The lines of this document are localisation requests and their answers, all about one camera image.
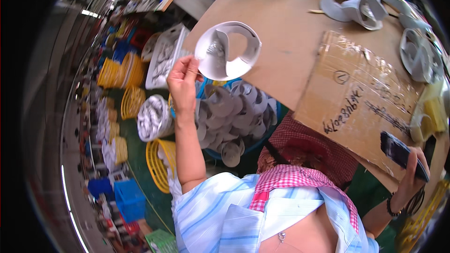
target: blue striped shirt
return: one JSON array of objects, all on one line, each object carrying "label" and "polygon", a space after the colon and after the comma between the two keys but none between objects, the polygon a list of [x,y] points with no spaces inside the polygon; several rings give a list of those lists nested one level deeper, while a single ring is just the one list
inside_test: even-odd
[{"label": "blue striped shirt", "polygon": [[337,253],[379,251],[378,243],[366,236],[359,216],[360,230],[356,233],[341,194],[330,187],[274,189],[264,212],[248,209],[258,178],[258,174],[240,179],[220,173],[179,197],[173,213],[179,252],[256,253],[262,241],[299,222],[323,203],[338,235]]}]

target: woman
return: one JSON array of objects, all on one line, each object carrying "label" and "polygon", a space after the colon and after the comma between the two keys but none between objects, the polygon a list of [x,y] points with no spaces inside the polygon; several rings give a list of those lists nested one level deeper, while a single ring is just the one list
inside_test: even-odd
[{"label": "woman", "polygon": [[199,61],[179,59],[167,78],[176,111],[176,167],[183,195],[173,213],[180,252],[378,252],[374,240],[425,182],[414,178],[424,153],[411,148],[405,177],[362,219],[321,172],[280,164],[242,179],[206,179],[194,122]]}]

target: hand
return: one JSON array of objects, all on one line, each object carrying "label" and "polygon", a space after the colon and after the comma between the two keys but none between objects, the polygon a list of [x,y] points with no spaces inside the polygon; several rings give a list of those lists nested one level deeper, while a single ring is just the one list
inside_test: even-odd
[{"label": "hand", "polygon": [[172,95],[176,118],[194,120],[195,81],[203,81],[199,73],[199,60],[194,55],[178,59],[167,76],[167,85]]},{"label": "hand", "polygon": [[430,170],[428,169],[427,160],[425,159],[424,152],[419,147],[409,147],[411,152],[408,156],[408,163],[406,165],[406,174],[398,186],[397,192],[391,199],[391,210],[394,213],[398,213],[402,210],[411,200],[411,198],[425,185],[425,181],[414,177],[416,173],[417,160],[422,162],[422,165],[430,176]]}]

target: cardboard sheet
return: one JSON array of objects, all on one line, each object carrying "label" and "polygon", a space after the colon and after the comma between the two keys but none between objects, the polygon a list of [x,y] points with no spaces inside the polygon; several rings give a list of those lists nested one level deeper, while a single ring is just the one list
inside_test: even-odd
[{"label": "cardboard sheet", "polygon": [[381,151],[380,133],[414,145],[408,126],[422,89],[370,50],[328,31],[295,120],[400,181],[404,171]]}]

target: white plastic tray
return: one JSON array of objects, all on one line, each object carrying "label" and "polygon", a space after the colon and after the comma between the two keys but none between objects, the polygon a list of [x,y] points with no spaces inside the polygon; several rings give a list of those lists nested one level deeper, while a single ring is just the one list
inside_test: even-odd
[{"label": "white plastic tray", "polygon": [[153,77],[153,71],[155,70],[155,66],[157,64],[158,56],[161,52],[161,46],[164,43],[175,43],[175,41],[178,39],[176,45],[174,45],[174,50],[172,52],[171,58],[172,58],[172,65],[177,59],[179,59],[184,51],[181,50],[181,46],[183,45],[184,39],[189,34],[189,29],[185,27],[183,24],[178,24],[176,26],[171,27],[170,29],[163,32],[156,41],[155,45],[155,51],[153,52],[152,59],[150,60],[149,70],[147,72],[147,79],[145,80],[145,89],[155,89],[155,88],[163,88],[168,89],[167,83],[160,85],[155,85],[152,83],[152,77]]}]

